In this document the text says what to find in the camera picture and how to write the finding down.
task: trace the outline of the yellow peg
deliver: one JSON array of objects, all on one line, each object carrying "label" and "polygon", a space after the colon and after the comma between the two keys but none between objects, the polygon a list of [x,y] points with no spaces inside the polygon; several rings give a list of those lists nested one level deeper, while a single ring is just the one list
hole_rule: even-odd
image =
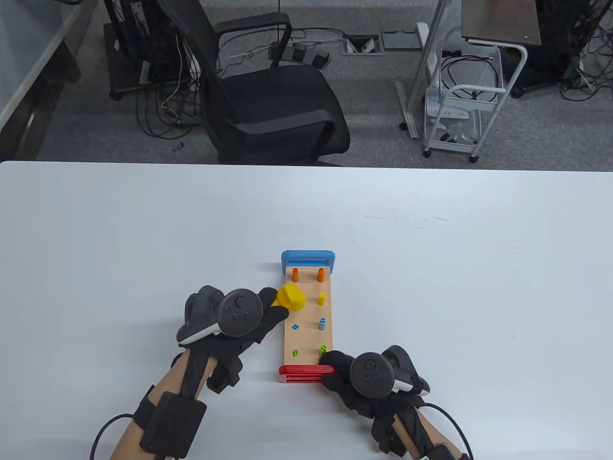
[{"label": "yellow peg", "polygon": [[287,308],[290,312],[299,312],[307,304],[307,296],[295,285],[285,285],[276,294],[273,307]]}]

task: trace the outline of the white table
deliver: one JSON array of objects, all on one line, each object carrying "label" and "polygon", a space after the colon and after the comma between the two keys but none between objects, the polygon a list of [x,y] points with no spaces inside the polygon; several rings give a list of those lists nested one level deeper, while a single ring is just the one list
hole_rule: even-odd
[{"label": "white table", "polygon": [[51,0],[0,0],[0,129],[78,17]]},{"label": "white table", "polygon": [[[168,368],[189,294],[279,286],[281,252],[316,248],[337,348],[404,346],[477,459],[610,459],[612,196],[607,173],[4,163],[0,457],[87,458]],[[335,395],[277,383],[282,347],[203,393],[189,458],[388,458]]]}]

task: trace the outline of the vr controller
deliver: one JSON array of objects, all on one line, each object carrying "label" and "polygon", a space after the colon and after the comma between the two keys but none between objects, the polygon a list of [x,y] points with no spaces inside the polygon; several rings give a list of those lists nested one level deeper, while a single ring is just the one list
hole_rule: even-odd
[{"label": "vr controller", "polygon": [[430,393],[404,348],[392,345],[383,353],[363,353],[349,369],[351,384],[365,397],[380,399],[391,392],[404,391],[418,396]]},{"label": "vr controller", "polygon": [[260,297],[249,289],[224,295],[219,289],[204,286],[185,302],[185,324],[177,332],[177,342],[187,345],[220,333],[242,337],[258,327],[263,314]]}]

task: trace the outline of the white cable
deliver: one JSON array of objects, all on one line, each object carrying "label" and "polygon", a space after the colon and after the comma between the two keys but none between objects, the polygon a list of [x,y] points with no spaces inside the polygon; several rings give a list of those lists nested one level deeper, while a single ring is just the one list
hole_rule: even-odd
[{"label": "white cable", "polygon": [[179,87],[181,86],[181,74],[183,73],[183,55],[181,54],[181,48],[179,47],[179,35],[177,33],[175,33],[175,40],[177,41],[177,51],[179,52],[179,59],[181,60],[181,66],[179,67],[179,76],[177,77],[177,88],[170,96],[168,96],[168,98],[166,98],[164,102],[162,102],[161,107],[163,109],[171,111],[175,115],[175,117],[178,117],[177,113],[174,110],[166,106],[166,102],[168,102],[179,90]]},{"label": "white cable", "polygon": [[[299,40],[294,40],[290,38],[290,41],[288,44],[295,44],[295,43],[308,43],[310,45],[320,45],[323,43],[331,43],[331,42],[340,42],[340,41],[344,41],[347,43],[348,47],[353,47],[353,44],[347,40],[344,37],[336,37],[333,39],[328,39],[328,40],[314,40],[314,39],[299,39]],[[249,59],[251,59],[254,55],[261,53],[263,51],[268,50],[272,45],[258,45],[257,47],[247,51],[246,53],[241,53],[241,54],[237,54],[237,55],[226,55],[225,58],[242,58],[242,60],[239,63],[230,63],[227,66],[225,66],[225,68],[218,74],[219,77],[222,77],[225,73],[228,67],[232,66],[232,65],[241,65],[243,63],[243,61],[245,60],[245,57],[248,57]],[[223,51],[223,46],[219,49],[220,54],[224,53]]]}]

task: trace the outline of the black glove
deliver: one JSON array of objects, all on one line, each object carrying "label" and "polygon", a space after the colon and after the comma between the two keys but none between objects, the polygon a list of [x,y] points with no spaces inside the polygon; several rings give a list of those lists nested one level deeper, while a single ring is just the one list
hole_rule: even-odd
[{"label": "black glove", "polygon": [[[194,388],[198,387],[210,356],[217,359],[219,364],[208,378],[207,387],[216,393],[220,393],[228,385],[236,385],[239,380],[238,373],[243,369],[243,363],[238,356],[254,342],[261,343],[266,334],[289,315],[286,308],[271,306],[276,299],[276,292],[274,288],[264,288],[259,292],[258,296],[262,301],[264,313],[259,325],[248,334],[241,337],[210,334],[193,343],[180,345],[191,350],[188,369],[181,389],[184,397],[191,396],[195,391]],[[199,298],[199,296],[204,295],[207,296],[206,299]],[[210,293],[205,289],[201,289],[197,294],[192,294],[186,304],[186,311],[198,302],[209,302],[208,296],[210,296]]]},{"label": "black glove", "polygon": [[340,351],[329,351],[319,360],[320,364],[332,366],[338,375],[328,374],[321,377],[321,383],[330,391],[338,393],[343,403],[350,410],[373,419],[371,434],[379,443],[379,449],[385,453],[394,452],[402,457],[406,447],[392,429],[394,415],[398,414],[402,425],[422,454],[434,446],[424,426],[419,420],[416,407],[421,407],[424,400],[415,394],[399,391],[390,393],[380,399],[367,398],[356,391],[349,379],[349,369],[354,358]]}]

